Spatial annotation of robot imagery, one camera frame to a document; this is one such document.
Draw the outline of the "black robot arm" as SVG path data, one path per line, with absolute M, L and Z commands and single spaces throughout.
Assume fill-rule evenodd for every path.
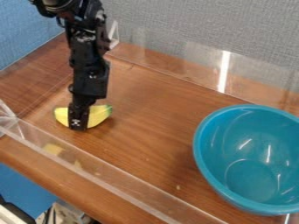
M 53 110 L 55 119 L 71 130 L 87 130 L 110 117 L 112 110 L 110 105 L 95 105 L 108 93 L 110 63 L 104 54 L 111 39 L 103 4 L 100 0 L 28 1 L 44 17 L 56 18 L 68 41 L 72 101 L 67 108 Z

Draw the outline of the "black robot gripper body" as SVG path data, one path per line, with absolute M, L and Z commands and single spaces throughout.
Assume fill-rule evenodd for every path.
M 75 105 L 92 105 L 98 99 L 106 99 L 108 94 L 110 64 L 100 57 L 71 56 L 69 66 L 74 69 L 69 92 Z

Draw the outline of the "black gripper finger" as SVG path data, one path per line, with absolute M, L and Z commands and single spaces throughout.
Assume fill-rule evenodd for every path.
M 68 125 L 72 130 L 86 130 L 90 121 L 90 103 L 76 104 L 72 102 L 68 106 Z

